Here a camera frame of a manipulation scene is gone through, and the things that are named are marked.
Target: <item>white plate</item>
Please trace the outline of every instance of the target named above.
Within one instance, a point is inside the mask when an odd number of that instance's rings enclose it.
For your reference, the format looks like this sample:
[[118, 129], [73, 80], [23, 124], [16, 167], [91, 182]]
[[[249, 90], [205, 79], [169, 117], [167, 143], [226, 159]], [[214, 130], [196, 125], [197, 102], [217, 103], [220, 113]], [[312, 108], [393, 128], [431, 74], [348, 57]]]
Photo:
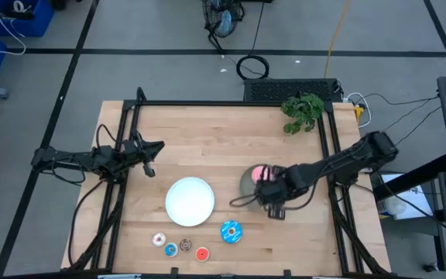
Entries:
[[165, 206], [168, 216], [176, 224], [197, 226], [213, 212], [214, 193], [200, 178], [182, 178], [166, 194]]

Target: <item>wooden tabletop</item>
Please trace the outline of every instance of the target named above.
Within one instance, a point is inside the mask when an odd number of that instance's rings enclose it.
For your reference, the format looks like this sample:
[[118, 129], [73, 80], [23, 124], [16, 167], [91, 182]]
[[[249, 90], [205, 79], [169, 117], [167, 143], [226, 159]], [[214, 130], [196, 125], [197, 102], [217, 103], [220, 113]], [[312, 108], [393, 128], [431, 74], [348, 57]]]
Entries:
[[[103, 102], [99, 115], [98, 124], [105, 124], [113, 135], [118, 130], [121, 108], [122, 102]], [[341, 148], [350, 147], [359, 140], [352, 105], [334, 104], [334, 113]], [[154, 178], [147, 177], [140, 165], [130, 170], [113, 271], [168, 274], [171, 267], [178, 267], [181, 274], [282, 275], [283, 270], [290, 269], [297, 276], [341, 275], [324, 178], [319, 180], [312, 202], [301, 210], [288, 211], [284, 221], [268, 219], [266, 212], [228, 205], [240, 195], [240, 178], [254, 164], [289, 166], [323, 159], [318, 130], [288, 136], [282, 128], [288, 121], [279, 108], [270, 107], [142, 107], [138, 126], [142, 137], [146, 141], [163, 140], [166, 146], [152, 164]], [[330, 139], [327, 120], [325, 126]], [[102, 145], [114, 144], [106, 133], [101, 134], [100, 141]], [[168, 189], [183, 177], [199, 177], [214, 192], [213, 213], [196, 227], [171, 222], [164, 207]], [[97, 176], [88, 175], [80, 197], [97, 181]], [[360, 176], [359, 184], [371, 187], [365, 175]], [[74, 233], [74, 260], [97, 232], [104, 193], [105, 185], [81, 206]], [[350, 193], [359, 238], [379, 264], [389, 270], [372, 194], [358, 188], [351, 188]], [[308, 197], [309, 193], [287, 204], [299, 205]], [[233, 245], [224, 243], [219, 232], [221, 224], [229, 219], [239, 221], [243, 227], [242, 239]], [[207, 247], [210, 259], [198, 262], [194, 249], [168, 258], [163, 248], [151, 242], [157, 232], [165, 233], [168, 242], [188, 238], [194, 248]], [[351, 251], [345, 239], [345, 248]], [[100, 266], [105, 265], [108, 243], [106, 237]], [[354, 270], [352, 254], [348, 256], [350, 269]], [[63, 267], [68, 265], [64, 257]]]

